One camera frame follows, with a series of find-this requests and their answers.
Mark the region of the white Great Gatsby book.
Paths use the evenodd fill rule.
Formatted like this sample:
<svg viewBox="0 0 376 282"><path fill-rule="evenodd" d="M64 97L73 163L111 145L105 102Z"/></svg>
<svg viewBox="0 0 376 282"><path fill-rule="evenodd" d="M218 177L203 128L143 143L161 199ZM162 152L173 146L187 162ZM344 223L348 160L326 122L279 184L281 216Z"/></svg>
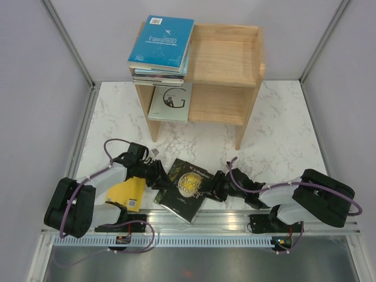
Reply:
<svg viewBox="0 0 376 282"><path fill-rule="evenodd" d="M155 88L150 105L148 119L161 122L188 122L192 83L184 83L181 87Z"/></svg>

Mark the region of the dark purple planets book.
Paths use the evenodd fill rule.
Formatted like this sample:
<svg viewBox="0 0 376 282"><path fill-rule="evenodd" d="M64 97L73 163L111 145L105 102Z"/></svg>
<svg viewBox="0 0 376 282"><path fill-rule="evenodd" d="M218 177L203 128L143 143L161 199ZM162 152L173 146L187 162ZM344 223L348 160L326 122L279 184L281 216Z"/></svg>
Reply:
<svg viewBox="0 0 376 282"><path fill-rule="evenodd" d="M144 80L144 81L154 81L154 82L166 82L166 83L183 83L184 76L176 75L133 75L133 80Z"/></svg>

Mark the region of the green forest cover book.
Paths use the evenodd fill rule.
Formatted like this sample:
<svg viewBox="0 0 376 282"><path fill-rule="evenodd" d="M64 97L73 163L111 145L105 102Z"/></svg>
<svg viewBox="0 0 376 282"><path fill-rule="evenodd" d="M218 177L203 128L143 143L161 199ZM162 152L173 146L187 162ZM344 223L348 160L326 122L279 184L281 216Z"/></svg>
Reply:
<svg viewBox="0 0 376 282"><path fill-rule="evenodd" d="M173 162L167 176L168 178L170 179L170 181L172 182L172 188L169 188L169 189L163 189L163 190L159 190L156 197L154 198L154 203L155 204L159 204L163 198L163 196L174 189L175 185L174 185L174 181L176 180L177 178L177 175L179 174L179 172L182 170L182 168L185 167L185 165L187 165L188 162L187 161L184 161L182 159L175 159L175 161Z"/></svg>

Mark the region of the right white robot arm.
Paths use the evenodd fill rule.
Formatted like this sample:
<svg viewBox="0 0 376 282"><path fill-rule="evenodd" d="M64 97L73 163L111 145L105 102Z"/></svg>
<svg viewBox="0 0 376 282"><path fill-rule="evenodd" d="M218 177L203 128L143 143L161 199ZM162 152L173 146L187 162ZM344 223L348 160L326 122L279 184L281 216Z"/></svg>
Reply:
<svg viewBox="0 0 376 282"><path fill-rule="evenodd" d="M228 173L218 171L204 179L200 189L217 202L227 197L244 199L245 204L269 214L251 214L249 226L254 234L299 232L306 221L320 221L342 228L348 216L354 216L351 206L355 191L344 183L314 169L306 169L289 182L276 184L252 181L238 168Z"/></svg>

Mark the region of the navy blue hardcover book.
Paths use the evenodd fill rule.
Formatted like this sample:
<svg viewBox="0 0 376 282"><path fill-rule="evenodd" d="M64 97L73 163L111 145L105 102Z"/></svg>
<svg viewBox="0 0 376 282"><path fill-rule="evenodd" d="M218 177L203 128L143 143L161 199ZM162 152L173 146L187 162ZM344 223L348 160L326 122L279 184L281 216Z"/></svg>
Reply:
<svg viewBox="0 0 376 282"><path fill-rule="evenodd" d="M183 83L163 83L163 82L152 82L152 81L133 81L135 85L143 86L160 86L160 87L177 87L180 88L183 86Z"/></svg>

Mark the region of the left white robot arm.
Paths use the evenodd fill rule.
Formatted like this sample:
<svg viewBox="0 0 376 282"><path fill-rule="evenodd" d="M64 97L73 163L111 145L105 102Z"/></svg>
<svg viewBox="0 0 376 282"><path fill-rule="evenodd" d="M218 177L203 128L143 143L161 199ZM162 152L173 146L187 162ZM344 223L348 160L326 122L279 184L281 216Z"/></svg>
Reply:
<svg viewBox="0 0 376 282"><path fill-rule="evenodd" d="M45 212L44 224L57 230L62 239L79 239L95 227L121 232L129 224L127 208L109 201L96 204L101 194L134 177L144 179L153 190L172 188L161 161L153 160L146 146L134 142L128 145L126 152L110 156L109 163L100 170L81 179L60 179Z"/></svg>

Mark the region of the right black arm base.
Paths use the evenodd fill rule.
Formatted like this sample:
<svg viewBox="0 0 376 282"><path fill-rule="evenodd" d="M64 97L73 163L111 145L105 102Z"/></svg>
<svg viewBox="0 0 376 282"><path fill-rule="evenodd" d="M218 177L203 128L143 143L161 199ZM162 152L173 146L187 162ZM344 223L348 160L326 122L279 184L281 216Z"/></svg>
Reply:
<svg viewBox="0 0 376 282"><path fill-rule="evenodd" d="M250 214L249 228L254 234L299 233L301 231L301 224L294 223L288 225L277 218L270 217L268 214Z"/></svg>

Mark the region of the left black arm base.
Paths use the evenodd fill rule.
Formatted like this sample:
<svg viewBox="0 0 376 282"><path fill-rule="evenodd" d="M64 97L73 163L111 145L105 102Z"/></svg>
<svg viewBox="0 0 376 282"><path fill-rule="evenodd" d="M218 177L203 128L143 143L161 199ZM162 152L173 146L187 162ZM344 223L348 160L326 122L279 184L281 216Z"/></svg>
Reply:
<svg viewBox="0 0 376 282"><path fill-rule="evenodd" d="M132 221L132 220L146 221L147 215L145 215L145 214L128 214L127 216L119 219L117 224L129 222L129 221ZM126 226L120 226L120 227L115 228L116 232L125 233L126 235L130 235L130 234L133 234L133 233L144 233L145 229L146 229L146 225L144 223L139 223L139 222L130 223L130 224L127 224Z"/></svg>

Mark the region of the blue Jules Verne book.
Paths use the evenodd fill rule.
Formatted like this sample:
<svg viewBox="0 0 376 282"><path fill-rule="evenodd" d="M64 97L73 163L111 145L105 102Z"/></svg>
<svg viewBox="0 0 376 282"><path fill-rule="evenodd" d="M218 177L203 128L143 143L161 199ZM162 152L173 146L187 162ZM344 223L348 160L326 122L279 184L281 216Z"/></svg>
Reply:
<svg viewBox="0 0 376 282"><path fill-rule="evenodd" d="M194 20L149 15L127 63L130 68L181 72Z"/></svg>

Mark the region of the light blue thin book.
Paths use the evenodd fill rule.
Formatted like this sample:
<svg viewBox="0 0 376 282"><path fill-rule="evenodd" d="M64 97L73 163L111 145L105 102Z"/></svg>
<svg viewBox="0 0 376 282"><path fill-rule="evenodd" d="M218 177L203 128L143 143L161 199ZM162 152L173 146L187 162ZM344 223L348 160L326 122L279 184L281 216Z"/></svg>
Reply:
<svg viewBox="0 0 376 282"><path fill-rule="evenodd" d="M128 65L136 71L145 72L166 72L186 76L189 62L188 49L182 56L177 56L172 53L162 53L160 55L153 54L152 56L132 56L128 60Z"/></svg>

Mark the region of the black Moon and Sixpence book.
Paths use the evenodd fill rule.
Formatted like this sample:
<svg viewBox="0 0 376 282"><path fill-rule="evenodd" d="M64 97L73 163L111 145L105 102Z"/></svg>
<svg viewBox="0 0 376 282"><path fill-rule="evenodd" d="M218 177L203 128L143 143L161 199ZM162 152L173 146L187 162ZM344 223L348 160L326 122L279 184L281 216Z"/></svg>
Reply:
<svg viewBox="0 0 376 282"><path fill-rule="evenodd" d="M204 180L211 180L213 175L207 170L186 162L173 171L173 188L161 198L159 205L187 223L192 223L204 202L201 190Z"/></svg>

